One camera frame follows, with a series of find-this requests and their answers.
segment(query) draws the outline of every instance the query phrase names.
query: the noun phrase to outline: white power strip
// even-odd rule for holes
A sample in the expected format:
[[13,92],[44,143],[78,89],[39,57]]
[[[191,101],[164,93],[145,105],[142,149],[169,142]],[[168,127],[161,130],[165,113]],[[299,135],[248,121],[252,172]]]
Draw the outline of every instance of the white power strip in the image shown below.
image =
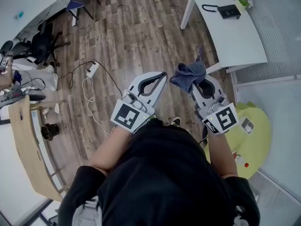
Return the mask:
[[96,70],[98,69],[98,67],[99,67],[99,63],[96,62],[96,61],[93,62],[91,68],[89,69],[90,72],[87,72],[87,76],[88,76],[89,78],[92,78],[93,75],[95,74]]

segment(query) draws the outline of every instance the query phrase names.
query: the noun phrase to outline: black sleeve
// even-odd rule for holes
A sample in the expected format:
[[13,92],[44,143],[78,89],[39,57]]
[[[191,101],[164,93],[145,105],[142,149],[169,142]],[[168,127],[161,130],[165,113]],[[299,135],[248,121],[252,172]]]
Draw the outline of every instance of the black sleeve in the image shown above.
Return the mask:
[[72,225],[76,208],[97,195],[97,190],[105,178],[101,171],[93,167],[81,166],[78,168],[72,185],[58,210],[59,226]]
[[245,219],[250,226],[258,226],[260,222],[260,213],[257,207],[256,200],[250,188],[248,180],[239,177],[229,177],[225,181],[232,189],[234,195],[235,206],[245,208],[241,214],[242,219]]

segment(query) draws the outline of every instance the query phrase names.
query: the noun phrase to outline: potted plant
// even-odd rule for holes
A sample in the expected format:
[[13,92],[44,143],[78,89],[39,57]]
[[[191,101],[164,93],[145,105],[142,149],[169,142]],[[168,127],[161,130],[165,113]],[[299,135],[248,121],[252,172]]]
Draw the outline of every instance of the potted plant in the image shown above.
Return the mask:
[[250,8],[253,6],[253,1],[252,0],[235,0],[235,5],[239,9],[239,11],[242,12],[246,8]]

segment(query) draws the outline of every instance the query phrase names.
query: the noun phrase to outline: flower pot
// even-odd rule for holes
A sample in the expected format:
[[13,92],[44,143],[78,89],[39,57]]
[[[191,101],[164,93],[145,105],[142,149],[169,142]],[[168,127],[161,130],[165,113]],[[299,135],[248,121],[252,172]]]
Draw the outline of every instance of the flower pot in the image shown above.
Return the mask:
[[235,6],[238,8],[240,13],[243,13],[246,9],[246,7],[242,5],[239,0],[235,0]]
[[57,124],[45,124],[41,127],[41,134],[47,141],[52,141],[53,137],[60,133],[60,129]]

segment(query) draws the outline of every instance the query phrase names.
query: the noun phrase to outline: white table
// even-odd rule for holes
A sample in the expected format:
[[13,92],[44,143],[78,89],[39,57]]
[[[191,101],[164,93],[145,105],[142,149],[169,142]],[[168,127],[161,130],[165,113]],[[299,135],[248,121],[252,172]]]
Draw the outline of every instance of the white table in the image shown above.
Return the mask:
[[[57,1],[0,0],[0,47],[7,40],[13,40],[31,20]],[[19,20],[14,19],[20,12],[24,12],[23,16]]]
[[202,9],[203,4],[225,6],[234,4],[234,0],[188,0],[181,29],[185,29],[195,3],[208,27],[219,59],[218,63],[206,70],[207,74],[225,67],[232,67],[227,70],[231,72],[268,62],[261,39],[246,10],[241,13],[239,19],[223,19],[219,12],[207,12]]

